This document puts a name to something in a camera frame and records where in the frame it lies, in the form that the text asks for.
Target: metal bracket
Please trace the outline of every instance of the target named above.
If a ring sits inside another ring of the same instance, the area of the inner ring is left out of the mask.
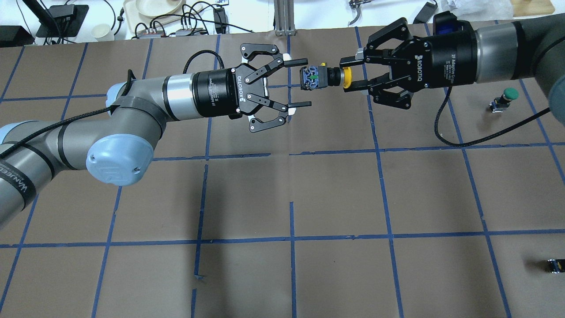
[[[295,35],[294,0],[275,0],[275,34]]]

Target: black box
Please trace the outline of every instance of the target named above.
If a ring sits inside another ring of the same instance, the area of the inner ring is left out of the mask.
[[[0,48],[13,48],[33,43],[33,36],[19,25],[0,25]]]

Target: plastic bag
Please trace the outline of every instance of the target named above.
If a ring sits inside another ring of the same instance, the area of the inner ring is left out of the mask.
[[[461,20],[488,21],[512,19],[510,0],[441,0],[442,11],[451,11]]]

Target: white bowl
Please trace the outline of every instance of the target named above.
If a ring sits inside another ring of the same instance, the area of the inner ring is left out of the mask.
[[[136,0],[137,11],[152,18],[175,12],[181,5],[181,0]]]

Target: wooden board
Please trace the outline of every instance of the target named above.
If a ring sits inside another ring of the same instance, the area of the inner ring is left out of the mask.
[[[514,17],[552,14],[555,7],[551,0],[510,0],[514,7]]]

